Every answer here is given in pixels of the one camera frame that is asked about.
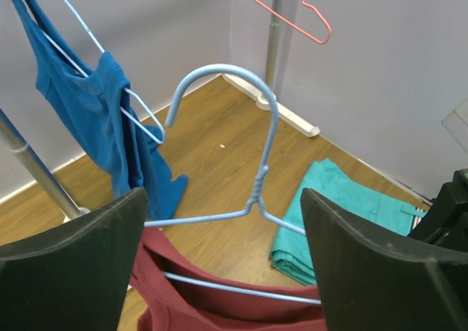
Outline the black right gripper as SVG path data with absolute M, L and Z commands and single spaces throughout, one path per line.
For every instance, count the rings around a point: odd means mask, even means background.
M 467 170 L 457 170 L 444 183 L 431 208 L 408 237 L 467 252 Z

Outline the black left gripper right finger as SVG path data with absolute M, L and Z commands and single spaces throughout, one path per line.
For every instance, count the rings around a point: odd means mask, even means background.
M 313 189 L 301 211 L 328 330 L 467 329 L 467 253 L 399 235 Z

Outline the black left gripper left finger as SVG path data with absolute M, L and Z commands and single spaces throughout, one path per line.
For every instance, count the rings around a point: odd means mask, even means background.
M 116 330 L 148 210 L 144 189 L 1 246 L 2 330 Z

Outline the maroon tank top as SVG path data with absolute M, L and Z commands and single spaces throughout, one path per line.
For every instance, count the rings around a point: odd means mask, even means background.
M 130 285 L 147 304 L 138 330 L 325 330 L 319 305 L 196 286 L 174 281 L 165 273 L 248 289 L 204 272 L 183 257 L 163 231 L 143 230 Z

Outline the light blue wire hanger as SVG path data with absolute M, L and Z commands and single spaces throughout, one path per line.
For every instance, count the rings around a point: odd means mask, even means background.
M 234 212 L 227 212 L 222 214 L 216 215 L 209 215 L 209 216 L 195 216 L 190 218 L 175 218 L 170 220 L 158 220 L 158 221 L 146 221 L 144 223 L 145 227 L 166 227 L 166 226 L 177 226 L 177 225 L 184 225 L 184 224 L 200 224 L 206 223 L 211 221 L 223 221 L 228 219 L 240 218 L 247 216 L 251 213 L 253 205 L 257 205 L 258 211 L 260 215 L 267 221 L 270 221 L 274 224 L 279 225 L 285 229 L 290 230 L 291 232 L 295 232 L 299 235 L 305 236 L 305 230 L 297 227 L 293 224 L 290 224 L 280 218 L 277 218 L 270 214 L 265 209 L 265 203 L 262 198 L 263 192 L 263 185 L 265 182 L 265 177 L 268 173 L 268 157 L 271 152 L 271 148 L 273 146 L 273 140 L 275 137 L 275 133 L 277 130 L 277 126 L 279 123 L 279 108 L 277 107 L 277 102 L 273 97 L 272 90 L 268 87 L 264 80 L 262 80 L 259 76 L 255 73 L 249 71 L 248 69 L 233 65 L 233 64 L 209 64 L 197 68 L 190 72 L 186 77 L 184 77 L 181 82 L 178 84 L 174 94 L 173 99 L 170 104 L 170 109 L 167 112 L 167 117 L 165 121 L 165 125 L 167 127 L 173 126 L 175 123 L 175 119 L 182 101 L 182 97 L 185 94 L 188 87 L 193 84 L 196 80 L 199 80 L 202 77 L 214 74 L 224 74 L 227 73 L 229 75 L 235 75 L 246 82 L 253 85 L 255 88 L 260 90 L 263 93 L 264 97 L 266 98 L 268 105 L 270 107 L 271 112 L 271 121 L 270 127 L 268 130 L 267 138 L 265 141 L 265 146 L 263 149 L 263 154 L 260 159 L 259 167 L 257 170 L 257 174 L 254 178 L 254 184 L 252 188 L 252 192 L 248 200 L 246 201 L 245 207 L 242 210 L 234 211 Z M 268 299 L 275 299 L 275 300 L 286 300 L 295 303 L 306 303 L 310 305 L 320 305 L 321 301 L 318 299 L 311 299 L 305 297 L 296 297 L 292 295 L 286 294 L 277 294 L 277 293 L 270 293 L 270 292 L 262 292 L 256 289 L 243 289 L 234 287 L 231 285 L 226 284 L 215 284 L 212 282 L 196 279 L 196 278 L 189 278 L 182 275 L 177 275 L 175 273 L 168 273 L 164 272 L 163 275 L 166 278 L 169 278 L 173 281 L 178 281 L 186 284 L 191 284 L 195 286 L 201 286 L 209 289 L 216 289 L 225 292 L 233 292 L 237 294 L 245 294 L 251 295 L 255 297 L 264 297 Z

